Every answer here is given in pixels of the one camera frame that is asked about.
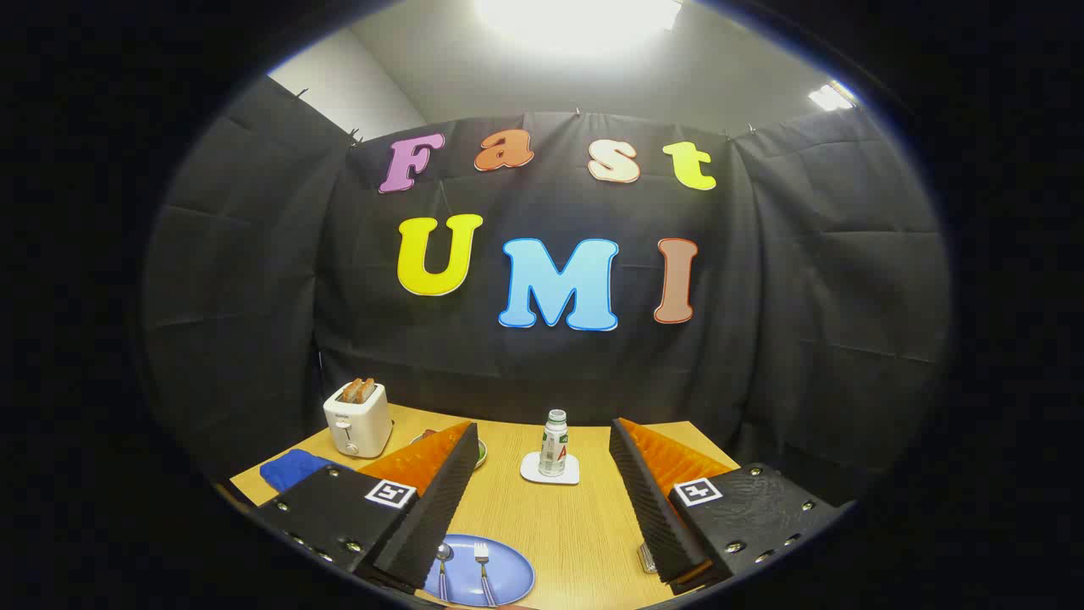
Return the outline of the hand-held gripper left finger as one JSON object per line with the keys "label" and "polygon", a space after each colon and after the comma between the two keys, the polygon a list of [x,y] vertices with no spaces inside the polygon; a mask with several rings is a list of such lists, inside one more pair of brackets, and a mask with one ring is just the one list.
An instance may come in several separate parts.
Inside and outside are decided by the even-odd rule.
{"label": "hand-held gripper left finger", "polygon": [[321,466],[256,506],[260,524],[356,577],[423,587],[478,460],[478,426],[461,421],[360,470]]}

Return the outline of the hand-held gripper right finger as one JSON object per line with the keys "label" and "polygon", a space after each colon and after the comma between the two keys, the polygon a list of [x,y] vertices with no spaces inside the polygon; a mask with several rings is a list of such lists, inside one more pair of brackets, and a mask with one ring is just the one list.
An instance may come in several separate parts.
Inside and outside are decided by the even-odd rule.
{"label": "hand-held gripper right finger", "polygon": [[611,421],[609,452],[655,571],[678,595],[774,563],[850,508],[764,463],[732,468],[627,419]]}

